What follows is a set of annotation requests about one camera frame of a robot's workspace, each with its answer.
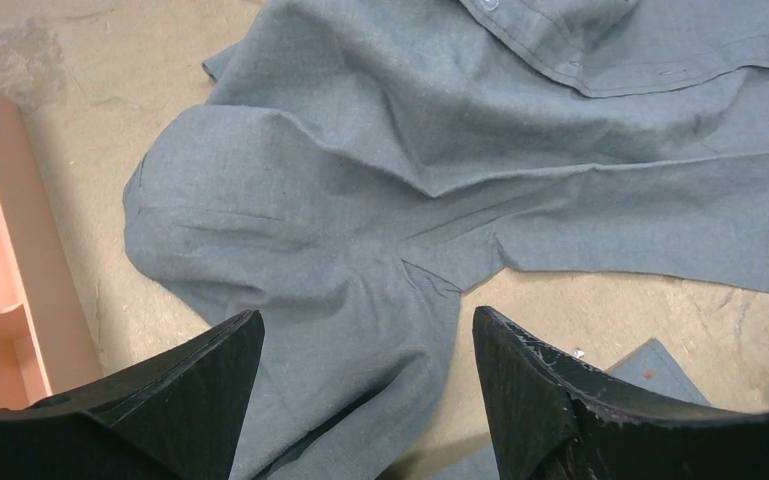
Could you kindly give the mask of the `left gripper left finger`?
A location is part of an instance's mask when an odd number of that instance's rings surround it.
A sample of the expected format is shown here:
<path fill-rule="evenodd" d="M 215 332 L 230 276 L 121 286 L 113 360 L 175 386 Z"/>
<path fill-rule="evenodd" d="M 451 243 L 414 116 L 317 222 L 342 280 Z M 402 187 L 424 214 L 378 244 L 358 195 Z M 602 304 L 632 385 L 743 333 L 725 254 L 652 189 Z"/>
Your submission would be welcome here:
<path fill-rule="evenodd" d="M 0 479 L 226 479 L 265 336 L 256 311 L 22 410 L 0 409 Z"/>

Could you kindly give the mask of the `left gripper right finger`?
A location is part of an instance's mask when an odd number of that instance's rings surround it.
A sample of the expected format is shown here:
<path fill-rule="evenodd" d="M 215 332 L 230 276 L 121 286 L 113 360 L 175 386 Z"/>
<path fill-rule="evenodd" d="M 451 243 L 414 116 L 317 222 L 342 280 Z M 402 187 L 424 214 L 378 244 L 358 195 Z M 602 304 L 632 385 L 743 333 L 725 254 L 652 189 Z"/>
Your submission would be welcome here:
<path fill-rule="evenodd" d="M 474 312 L 473 343 L 503 479 L 769 479 L 769 411 L 635 386 L 489 306 Z"/>

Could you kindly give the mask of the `grey button-up shirt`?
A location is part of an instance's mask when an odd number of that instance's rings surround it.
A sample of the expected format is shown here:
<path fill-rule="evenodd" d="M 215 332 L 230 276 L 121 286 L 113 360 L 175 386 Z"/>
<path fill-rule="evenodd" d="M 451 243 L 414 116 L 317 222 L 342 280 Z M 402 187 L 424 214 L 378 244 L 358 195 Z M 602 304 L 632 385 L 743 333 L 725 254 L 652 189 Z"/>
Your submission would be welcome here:
<path fill-rule="evenodd" d="M 270 1 L 204 68 L 124 244 L 264 318 L 235 479 L 381 474 L 504 268 L 769 293 L 769 1 Z"/>

